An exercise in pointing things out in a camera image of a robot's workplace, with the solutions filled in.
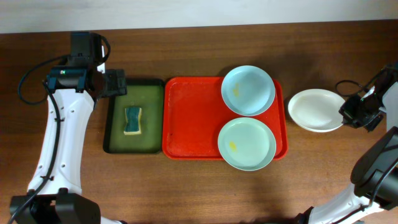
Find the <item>white plate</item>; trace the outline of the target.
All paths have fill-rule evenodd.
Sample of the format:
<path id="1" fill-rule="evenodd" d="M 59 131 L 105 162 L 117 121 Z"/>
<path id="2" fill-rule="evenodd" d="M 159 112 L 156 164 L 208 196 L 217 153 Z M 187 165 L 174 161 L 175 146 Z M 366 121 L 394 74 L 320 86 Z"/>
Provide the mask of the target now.
<path id="1" fill-rule="evenodd" d="M 339 109 L 345 100 L 323 89 L 304 90 L 294 95 L 288 104 L 292 120 L 301 128 L 316 133 L 334 131 L 343 125 Z"/>

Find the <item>green yellow sponge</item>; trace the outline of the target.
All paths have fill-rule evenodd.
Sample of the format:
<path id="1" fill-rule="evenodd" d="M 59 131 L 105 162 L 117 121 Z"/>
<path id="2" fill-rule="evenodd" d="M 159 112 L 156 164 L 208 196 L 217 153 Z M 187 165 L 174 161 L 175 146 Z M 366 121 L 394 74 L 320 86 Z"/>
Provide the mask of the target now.
<path id="1" fill-rule="evenodd" d="M 138 135 L 141 134 L 141 116 L 142 108 L 128 107 L 125 108 L 126 125 L 124 127 L 125 135 Z"/>

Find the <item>light blue plate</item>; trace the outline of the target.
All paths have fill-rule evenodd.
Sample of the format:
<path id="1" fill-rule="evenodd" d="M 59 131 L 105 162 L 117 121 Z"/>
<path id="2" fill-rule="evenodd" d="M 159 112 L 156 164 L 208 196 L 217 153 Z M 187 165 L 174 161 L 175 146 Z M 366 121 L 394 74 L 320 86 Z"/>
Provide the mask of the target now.
<path id="1" fill-rule="evenodd" d="M 224 77 L 221 96 L 225 105 L 236 114 L 257 116 L 271 107 L 276 88 L 263 69 L 243 65 L 232 69 Z"/>

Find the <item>light green plate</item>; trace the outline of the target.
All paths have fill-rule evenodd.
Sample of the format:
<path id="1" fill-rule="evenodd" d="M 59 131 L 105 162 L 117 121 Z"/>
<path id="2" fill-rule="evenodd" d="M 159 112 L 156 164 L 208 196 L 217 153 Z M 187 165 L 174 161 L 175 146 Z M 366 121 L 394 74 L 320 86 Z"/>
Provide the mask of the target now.
<path id="1" fill-rule="evenodd" d="M 264 168 L 273 160 L 277 143 L 271 129 L 254 118 L 236 118 L 218 135 L 218 150 L 232 167 L 243 171 Z"/>

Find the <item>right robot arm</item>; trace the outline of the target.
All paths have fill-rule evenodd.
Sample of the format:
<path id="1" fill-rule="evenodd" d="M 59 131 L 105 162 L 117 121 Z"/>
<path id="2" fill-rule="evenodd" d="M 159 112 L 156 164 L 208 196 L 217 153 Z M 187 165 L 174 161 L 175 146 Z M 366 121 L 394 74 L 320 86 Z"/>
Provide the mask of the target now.
<path id="1" fill-rule="evenodd" d="M 355 164 L 351 183 L 328 203 L 298 214 L 294 223 L 356 223 L 397 206 L 397 84 L 382 97 L 388 132 Z"/>

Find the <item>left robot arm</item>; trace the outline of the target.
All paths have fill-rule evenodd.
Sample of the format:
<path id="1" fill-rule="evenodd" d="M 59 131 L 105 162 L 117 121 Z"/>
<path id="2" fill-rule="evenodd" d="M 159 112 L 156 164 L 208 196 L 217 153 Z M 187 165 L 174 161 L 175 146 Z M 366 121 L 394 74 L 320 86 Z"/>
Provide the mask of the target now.
<path id="1" fill-rule="evenodd" d="M 49 113 L 39 163 L 26 195 L 11 198 L 9 223 L 111 223 L 81 194 L 81 157 L 97 101 L 127 93 L 124 70 L 54 68 L 44 88 Z"/>

